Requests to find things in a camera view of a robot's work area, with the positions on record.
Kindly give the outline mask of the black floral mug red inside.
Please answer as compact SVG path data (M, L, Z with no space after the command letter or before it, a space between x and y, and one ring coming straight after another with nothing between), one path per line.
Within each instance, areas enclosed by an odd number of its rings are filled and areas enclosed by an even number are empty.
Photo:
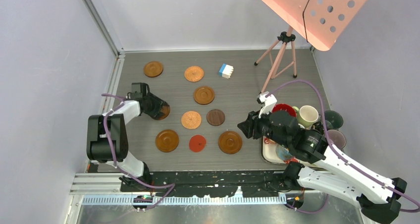
M275 113L278 111L286 111L289 113L290 116L293 116L293 117L297 116L296 110L288 104L276 104L272 110L272 113Z

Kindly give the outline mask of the dark walnut coaster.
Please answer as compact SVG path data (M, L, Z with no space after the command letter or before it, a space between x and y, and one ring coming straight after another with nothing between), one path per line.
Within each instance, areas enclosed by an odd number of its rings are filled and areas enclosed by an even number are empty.
M212 126L220 126L225 122L225 114L222 110L213 109L207 113L206 120Z

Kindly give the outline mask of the woven rattan coaster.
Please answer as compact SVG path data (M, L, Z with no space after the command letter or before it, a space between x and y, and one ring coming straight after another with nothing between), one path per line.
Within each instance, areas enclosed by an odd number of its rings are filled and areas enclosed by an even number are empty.
M202 117L196 111L185 112L181 117L181 124L187 129L196 129L201 125Z
M204 70L199 66L188 67L184 72L184 77L190 82L198 82L204 76Z

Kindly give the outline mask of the red apple paper coaster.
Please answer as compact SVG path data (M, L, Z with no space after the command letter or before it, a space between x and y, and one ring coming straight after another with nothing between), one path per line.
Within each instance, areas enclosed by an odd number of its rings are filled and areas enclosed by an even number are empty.
M189 149L192 152L198 153L201 152L206 146L206 139L202 135L194 135L189 141Z

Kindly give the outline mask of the small orange cup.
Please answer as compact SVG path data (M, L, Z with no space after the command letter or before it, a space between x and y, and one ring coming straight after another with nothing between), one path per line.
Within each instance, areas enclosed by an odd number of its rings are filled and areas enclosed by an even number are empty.
M273 145L276 145L277 143L275 142L275 141L273 141L273 140L271 140L271 139L269 139L269 138L264 138L264 140L263 140L263 142L265 143L265 144L273 144Z

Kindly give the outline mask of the blue butterfly plate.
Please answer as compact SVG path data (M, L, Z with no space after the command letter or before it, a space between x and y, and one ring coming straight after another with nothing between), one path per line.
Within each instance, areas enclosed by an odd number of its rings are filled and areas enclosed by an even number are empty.
M289 150L281 145L277 145L275 148L276 155L285 163L289 163L294 159L294 156L290 154Z

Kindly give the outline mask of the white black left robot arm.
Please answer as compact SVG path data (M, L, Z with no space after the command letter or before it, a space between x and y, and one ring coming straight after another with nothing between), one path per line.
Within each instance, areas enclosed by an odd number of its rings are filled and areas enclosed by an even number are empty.
M120 101L118 106L88 118L87 157L120 170L124 181L131 179L138 190L147 191L152 184L149 168L129 151L126 125L143 114L162 120L169 115L170 106L143 82L132 83L125 97L114 98Z

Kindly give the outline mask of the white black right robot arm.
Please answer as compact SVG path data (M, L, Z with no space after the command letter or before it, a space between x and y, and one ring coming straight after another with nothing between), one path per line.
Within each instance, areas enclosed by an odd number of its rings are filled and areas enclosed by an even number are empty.
M380 224L392 223L401 212L398 200L407 187L403 179L382 177L363 167L336 146L329 146L317 131L302 128L288 112L252 111L237 126L247 138L264 136L297 159L282 175L288 189L308 188L335 196Z

